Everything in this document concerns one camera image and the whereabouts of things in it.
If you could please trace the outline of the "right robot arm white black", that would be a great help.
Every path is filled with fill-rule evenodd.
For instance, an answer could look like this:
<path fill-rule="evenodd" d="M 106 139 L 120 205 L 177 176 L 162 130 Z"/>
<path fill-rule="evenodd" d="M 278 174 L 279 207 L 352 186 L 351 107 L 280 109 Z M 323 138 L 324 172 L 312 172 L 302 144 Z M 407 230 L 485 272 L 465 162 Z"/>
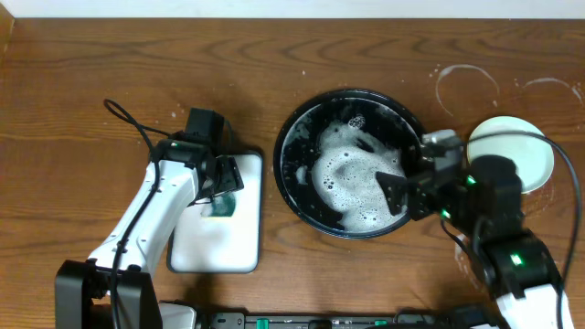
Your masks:
<path fill-rule="evenodd" d="M 465 305 L 396 328 L 570 328 L 558 269 L 545 243 L 524 225 L 522 184 L 512 160 L 483 155 L 463 164 L 462 142 L 426 142 L 429 163 L 409 178 L 378 172 L 388 209 L 419 220 L 437 214 L 467 240 L 459 244 L 498 312 Z"/>

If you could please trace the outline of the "mint plate front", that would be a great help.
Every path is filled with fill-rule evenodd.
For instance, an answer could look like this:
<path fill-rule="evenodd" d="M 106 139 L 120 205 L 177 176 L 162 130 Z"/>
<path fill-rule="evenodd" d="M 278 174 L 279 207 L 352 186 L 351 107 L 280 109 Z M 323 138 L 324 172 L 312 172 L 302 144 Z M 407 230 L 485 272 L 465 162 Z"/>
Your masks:
<path fill-rule="evenodd" d="M 544 135 L 535 125 L 512 116 L 498 116 L 480 123 L 470 138 L 497 132 L 525 132 Z M 528 194 L 542 187 L 554 169 L 552 147 L 537 138 L 525 135 L 499 135 L 467 145 L 467 160 L 483 155 L 498 155 L 512 160 L 522 182 L 522 193 Z"/>

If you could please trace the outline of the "green yellow sponge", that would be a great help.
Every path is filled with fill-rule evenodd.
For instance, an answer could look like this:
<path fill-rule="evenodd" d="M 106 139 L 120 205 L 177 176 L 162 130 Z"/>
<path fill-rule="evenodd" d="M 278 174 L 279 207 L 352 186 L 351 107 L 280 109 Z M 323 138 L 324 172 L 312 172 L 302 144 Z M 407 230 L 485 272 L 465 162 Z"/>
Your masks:
<path fill-rule="evenodd" d="M 202 208 L 204 218 L 230 218 L 236 210 L 236 198 L 233 194 L 224 194 L 210 199 Z"/>

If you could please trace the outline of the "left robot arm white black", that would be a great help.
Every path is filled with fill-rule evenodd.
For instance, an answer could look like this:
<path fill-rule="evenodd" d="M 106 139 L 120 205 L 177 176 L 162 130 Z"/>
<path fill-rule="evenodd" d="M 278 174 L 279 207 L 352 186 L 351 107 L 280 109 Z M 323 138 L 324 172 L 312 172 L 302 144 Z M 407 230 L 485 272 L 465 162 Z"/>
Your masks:
<path fill-rule="evenodd" d="M 55 278 L 57 328 L 194 328 L 197 312 L 159 302 L 155 269 L 178 219 L 199 200 L 239 191 L 236 160 L 213 147 L 172 139 L 153 146 L 142 185 L 115 229 L 85 261 Z"/>

